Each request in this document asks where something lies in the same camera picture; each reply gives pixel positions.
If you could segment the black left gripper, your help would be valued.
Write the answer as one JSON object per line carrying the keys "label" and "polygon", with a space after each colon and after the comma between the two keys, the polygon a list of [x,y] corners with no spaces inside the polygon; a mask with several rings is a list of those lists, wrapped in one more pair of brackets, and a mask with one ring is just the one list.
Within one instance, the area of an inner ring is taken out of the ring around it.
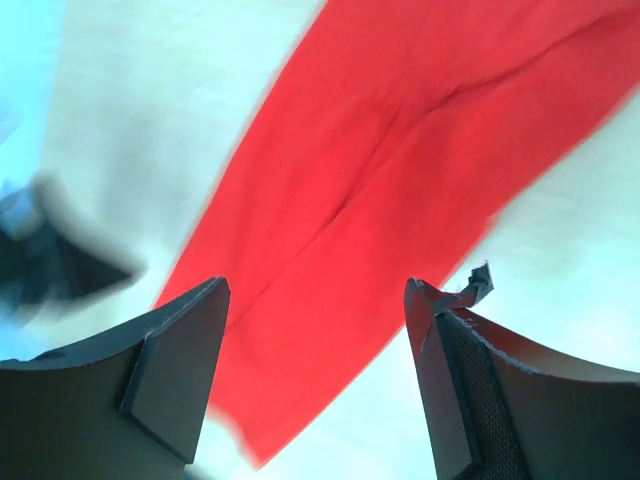
{"label": "black left gripper", "polygon": [[85,301],[143,272],[126,249],[80,225],[53,178],[1,201],[1,301],[10,308]]}

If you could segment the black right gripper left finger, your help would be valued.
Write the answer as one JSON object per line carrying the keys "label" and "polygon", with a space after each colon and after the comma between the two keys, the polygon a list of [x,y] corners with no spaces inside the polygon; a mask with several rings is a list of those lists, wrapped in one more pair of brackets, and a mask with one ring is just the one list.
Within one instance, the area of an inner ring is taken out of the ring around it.
{"label": "black right gripper left finger", "polygon": [[5,479],[181,479],[229,307],[213,278],[109,330],[1,364]]}

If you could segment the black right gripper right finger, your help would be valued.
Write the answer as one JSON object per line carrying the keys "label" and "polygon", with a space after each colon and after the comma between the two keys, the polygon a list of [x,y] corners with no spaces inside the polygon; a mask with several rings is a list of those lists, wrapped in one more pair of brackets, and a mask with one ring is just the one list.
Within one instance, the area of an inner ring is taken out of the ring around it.
{"label": "black right gripper right finger", "polygon": [[412,278],[408,337],[436,476],[635,480],[639,376],[548,348],[473,310],[487,266],[457,293]]}

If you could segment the red t shirt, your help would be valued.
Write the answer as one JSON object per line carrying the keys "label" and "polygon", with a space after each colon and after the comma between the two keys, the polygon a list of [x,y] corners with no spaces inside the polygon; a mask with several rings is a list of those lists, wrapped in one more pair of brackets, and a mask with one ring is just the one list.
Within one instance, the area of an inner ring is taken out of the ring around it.
{"label": "red t shirt", "polygon": [[209,405],[256,465],[401,328],[493,217],[639,82],[635,1],[329,1],[160,296],[231,302]]}

